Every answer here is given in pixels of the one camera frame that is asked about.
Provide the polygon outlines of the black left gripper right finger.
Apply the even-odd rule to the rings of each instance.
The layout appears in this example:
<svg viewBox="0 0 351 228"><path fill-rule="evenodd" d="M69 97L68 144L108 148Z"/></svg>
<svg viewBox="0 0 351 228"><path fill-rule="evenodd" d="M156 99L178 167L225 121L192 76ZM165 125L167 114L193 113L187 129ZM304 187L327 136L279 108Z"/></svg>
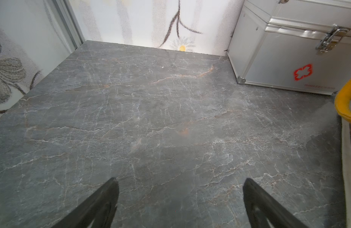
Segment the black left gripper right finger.
<svg viewBox="0 0 351 228"><path fill-rule="evenodd" d="M243 200L252 228L307 227L251 178L243 184Z"/></svg>

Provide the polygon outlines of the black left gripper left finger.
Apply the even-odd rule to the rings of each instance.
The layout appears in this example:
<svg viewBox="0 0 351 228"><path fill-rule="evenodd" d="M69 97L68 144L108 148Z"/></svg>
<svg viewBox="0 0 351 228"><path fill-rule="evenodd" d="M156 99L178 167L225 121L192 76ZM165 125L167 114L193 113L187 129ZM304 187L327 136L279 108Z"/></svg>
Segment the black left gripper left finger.
<svg viewBox="0 0 351 228"><path fill-rule="evenodd" d="M112 177L54 228L110 228L117 211L119 184Z"/></svg>

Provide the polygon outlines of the white canvas bag yellow handles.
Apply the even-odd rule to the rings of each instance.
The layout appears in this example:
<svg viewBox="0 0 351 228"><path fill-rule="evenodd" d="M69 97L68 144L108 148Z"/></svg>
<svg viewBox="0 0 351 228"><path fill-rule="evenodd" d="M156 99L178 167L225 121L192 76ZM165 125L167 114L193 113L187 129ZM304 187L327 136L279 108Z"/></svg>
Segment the white canvas bag yellow handles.
<svg viewBox="0 0 351 228"><path fill-rule="evenodd" d="M334 101L342 119L342 174L346 202L346 224L351 228L351 79L339 91Z"/></svg>

